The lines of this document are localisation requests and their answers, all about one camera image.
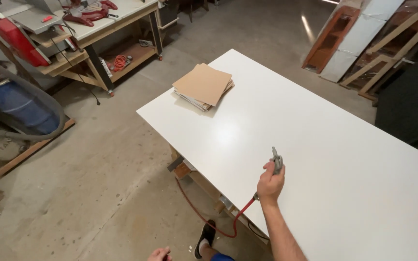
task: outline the white sock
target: white sock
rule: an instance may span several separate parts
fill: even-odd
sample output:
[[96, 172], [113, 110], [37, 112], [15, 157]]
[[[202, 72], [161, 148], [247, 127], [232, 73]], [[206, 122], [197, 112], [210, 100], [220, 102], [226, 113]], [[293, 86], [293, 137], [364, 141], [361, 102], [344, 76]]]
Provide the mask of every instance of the white sock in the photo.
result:
[[209, 241], [207, 239], [203, 239], [201, 240], [201, 242], [199, 243], [199, 254], [201, 254], [201, 247], [204, 246], [205, 244], [209, 245]]

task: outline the white tabletop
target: white tabletop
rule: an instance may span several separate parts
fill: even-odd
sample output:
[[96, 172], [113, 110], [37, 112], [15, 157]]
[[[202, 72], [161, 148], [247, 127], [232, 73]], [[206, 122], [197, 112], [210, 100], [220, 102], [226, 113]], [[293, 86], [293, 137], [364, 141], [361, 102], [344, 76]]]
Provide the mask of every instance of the white tabletop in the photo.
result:
[[[201, 113], [171, 94], [137, 112], [238, 209], [275, 146], [283, 216], [310, 261], [418, 261], [418, 150], [235, 50], [235, 87]], [[267, 234], [259, 202], [245, 212]]]
[[[153, 4], [156, 4], [158, 0], [146, 0], [145, 3], [142, 2], [142, 0], [111, 0], [112, 3], [114, 3], [117, 6], [117, 10], [109, 9], [109, 13], [112, 15], [119, 15], [118, 18], [110, 17], [110, 18], [102, 18], [98, 21], [94, 21], [94, 27], [88, 27], [85, 25], [81, 25], [74, 22], [66, 22], [70, 27], [72, 27], [75, 30], [75, 39], [81, 40], [85, 37], [96, 33], [97, 31], [110, 26], [132, 14], [135, 14], [136, 12], [150, 6]], [[62, 11], [55, 12], [55, 15], [62, 17], [63, 13]]]

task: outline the orange extension cord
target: orange extension cord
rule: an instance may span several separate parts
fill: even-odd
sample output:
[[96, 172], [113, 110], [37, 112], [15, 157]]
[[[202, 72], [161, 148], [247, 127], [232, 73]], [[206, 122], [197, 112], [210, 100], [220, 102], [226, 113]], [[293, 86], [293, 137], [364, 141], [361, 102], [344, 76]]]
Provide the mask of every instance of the orange extension cord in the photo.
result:
[[175, 180], [177, 181], [178, 187], [180, 189], [180, 191], [183, 194], [183, 197], [185, 197], [186, 201], [188, 202], [188, 204], [191, 206], [191, 208], [196, 212], [196, 214], [202, 219], [202, 221], [204, 221], [206, 224], [210, 225], [213, 229], [217, 230], [220, 234], [223, 234], [226, 237], [230, 237], [230, 238], [235, 238], [236, 237], [236, 221], [238, 220], [238, 218], [241, 216], [241, 214], [243, 214], [243, 212], [249, 207], [251, 206], [251, 204], [254, 202], [254, 198], [251, 198], [251, 200], [246, 204], [246, 206], [244, 206], [244, 208], [238, 212], [238, 214], [236, 215], [235, 219], [233, 220], [233, 230], [235, 231], [235, 233], [233, 235], [229, 235], [224, 233], [223, 231], [219, 230], [218, 228], [214, 227], [213, 225], [209, 224], [209, 222], [203, 218], [201, 216], [201, 214], [196, 210], [196, 208], [193, 206], [193, 204], [191, 204], [191, 202], [189, 201], [188, 197], [186, 196], [185, 192], [183, 192], [182, 186], [180, 185], [180, 182], [178, 181], [177, 178], [175, 178]]
[[116, 56], [116, 59], [114, 60], [114, 72], [120, 72], [125, 68], [125, 65], [127, 64], [127, 58], [123, 55]]

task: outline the stack of cardboard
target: stack of cardboard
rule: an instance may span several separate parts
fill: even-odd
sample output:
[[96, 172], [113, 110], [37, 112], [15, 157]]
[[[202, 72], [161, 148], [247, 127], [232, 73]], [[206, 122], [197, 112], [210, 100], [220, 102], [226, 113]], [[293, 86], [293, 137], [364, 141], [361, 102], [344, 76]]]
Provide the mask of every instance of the stack of cardboard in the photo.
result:
[[229, 73], [200, 64], [174, 82], [174, 92], [200, 110], [208, 111], [235, 86], [231, 78]]

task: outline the workbench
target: workbench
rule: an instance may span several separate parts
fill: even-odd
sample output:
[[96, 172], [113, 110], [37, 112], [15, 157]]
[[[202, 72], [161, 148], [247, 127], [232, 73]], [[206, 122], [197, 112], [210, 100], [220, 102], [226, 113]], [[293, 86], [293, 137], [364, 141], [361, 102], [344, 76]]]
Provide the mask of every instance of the workbench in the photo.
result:
[[[139, 64], [152, 57], [154, 54], [159, 56], [162, 60], [162, 41], [159, 35], [159, 28], [157, 24], [157, 0], [113, 0], [113, 3], [118, 7], [117, 10], [109, 9], [112, 15], [118, 15], [118, 18], [103, 18], [94, 21], [94, 27], [88, 27], [74, 22], [66, 21], [75, 32], [73, 32], [73, 40], [77, 43], [79, 50], [75, 52], [67, 52], [66, 57], [70, 61], [68, 63], [65, 59], [54, 61], [49, 66], [39, 66], [37, 69], [50, 76], [61, 75], [78, 81], [85, 81], [88, 84], [99, 86], [106, 90], [111, 96], [114, 96], [113, 82], [117, 81], [123, 75], [136, 68]], [[57, 11], [55, 15], [62, 17], [62, 11]], [[149, 15], [151, 23], [151, 31], [154, 38], [155, 46], [142, 47], [138, 43], [138, 39], [142, 37], [141, 29], [138, 20]], [[93, 44], [98, 40], [109, 36], [111, 33], [132, 24], [133, 38], [129, 41], [120, 44], [114, 48], [113, 53], [102, 53], [99, 55], [93, 48]], [[132, 56], [133, 59], [122, 71], [114, 72], [111, 70], [112, 76], [109, 77], [104, 70], [99, 57], [102, 57], [106, 62], [113, 63], [115, 55], [122, 54], [124, 56]], [[92, 75], [81, 75], [81, 70], [76, 68], [76, 65], [85, 61]]]
[[[235, 50], [209, 66], [236, 84], [217, 107], [171, 88], [137, 111], [209, 184], [241, 209], [275, 146], [280, 210], [310, 261], [418, 260], [418, 150]], [[245, 216], [268, 234], [258, 201]]]

